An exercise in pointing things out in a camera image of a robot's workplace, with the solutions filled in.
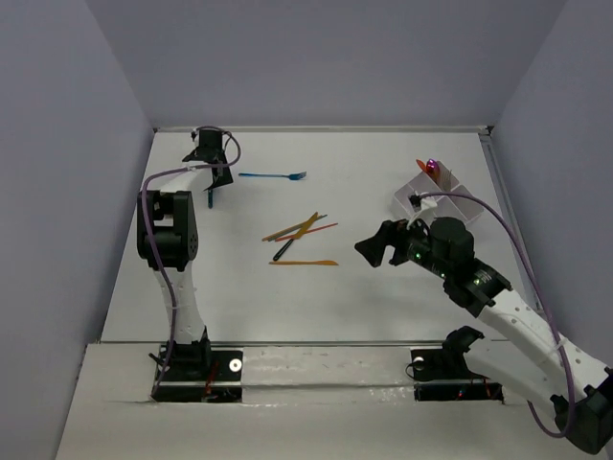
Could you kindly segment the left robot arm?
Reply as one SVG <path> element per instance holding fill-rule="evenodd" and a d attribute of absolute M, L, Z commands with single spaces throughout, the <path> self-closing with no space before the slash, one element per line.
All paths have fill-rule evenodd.
<path fill-rule="evenodd" d="M 193 284 L 199 248 L 193 195 L 214 188 L 237 163 L 226 156 L 227 145 L 237 140 L 217 126 L 199 126 L 191 137 L 194 149 L 182 165 L 149 175 L 137 197 L 137 252 L 160 285 L 170 323 L 166 349 L 154 359 L 156 385 L 181 372 L 200 379 L 212 367 L 210 339 Z"/>

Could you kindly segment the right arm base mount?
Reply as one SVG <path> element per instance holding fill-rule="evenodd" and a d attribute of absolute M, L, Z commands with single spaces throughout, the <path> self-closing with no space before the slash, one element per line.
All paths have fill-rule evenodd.
<path fill-rule="evenodd" d="M 462 326 L 449 333 L 438 348 L 413 349 L 404 373 L 414 383 L 416 401 L 502 403 L 502 385 L 471 371 L 465 361 L 471 345 L 484 338 L 474 328 Z"/>

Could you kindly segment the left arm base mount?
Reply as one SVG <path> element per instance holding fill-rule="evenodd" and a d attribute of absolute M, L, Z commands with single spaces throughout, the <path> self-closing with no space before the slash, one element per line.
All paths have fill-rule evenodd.
<path fill-rule="evenodd" d="M 240 403 L 242 349 L 215 349 L 193 342 L 174 344 L 165 368 L 168 345 L 158 355 L 151 398 L 157 403 Z"/>

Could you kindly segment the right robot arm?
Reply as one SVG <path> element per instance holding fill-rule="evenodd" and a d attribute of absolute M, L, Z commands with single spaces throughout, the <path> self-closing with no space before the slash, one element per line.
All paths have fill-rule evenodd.
<path fill-rule="evenodd" d="M 611 441 L 611 367 L 555 335 L 503 275 L 475 257 L 473 235 L 460 220 L 386 220 L 354 246 L 373 267 L 387 247 L 394 249 L 390 265 L 412 262 L 438 276 L 454 304 L 507 340 L 496 347 L 476 330 L 451 333 L 441 352 L 448 374 L 470 370 L 497 380 L 546 413 L 558 433 L 587 454 Z"/>

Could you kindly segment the orange plastic spoon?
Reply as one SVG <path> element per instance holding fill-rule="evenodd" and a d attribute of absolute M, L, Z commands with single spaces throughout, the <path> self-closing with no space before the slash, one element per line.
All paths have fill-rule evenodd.
<path fill-rule="evenodd" d="M 432 167 L 428 164 L 428 163 L 424 163 L 422 160 L 417 159 L 416 163 L 418 164 L 418 166 L 420 167 L 420 169 L 426 173 L 428 176 L 433 177 L 434 176 L 434 170 L 432 169 Z"/>

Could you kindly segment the blue plastic fork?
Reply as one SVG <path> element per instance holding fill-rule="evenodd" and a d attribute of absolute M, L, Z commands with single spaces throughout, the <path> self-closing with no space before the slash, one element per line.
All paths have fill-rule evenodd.
<path fill-rule="evenodd" d="M 281 173 L 253 173 L 253 172 L 240 172 L 240 177 L 258 177 L 258 178 L 283 178 L 291 181 L 302 180 L 307 177 L 306 172 L 295 172 L 289 174 Z"/>

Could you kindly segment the iridescent metal spoon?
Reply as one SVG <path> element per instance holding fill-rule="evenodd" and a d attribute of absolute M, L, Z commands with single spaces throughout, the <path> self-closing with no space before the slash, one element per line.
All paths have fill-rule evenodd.
<path fill-rule="evenodd" d="M 430 158 L 426 164 L 426 172 L 428 173 L 428 175 L 435 181 L 437 182 L 439 180 L 439 176 L 440 176 L 440 166 L 439 163 Z"/>

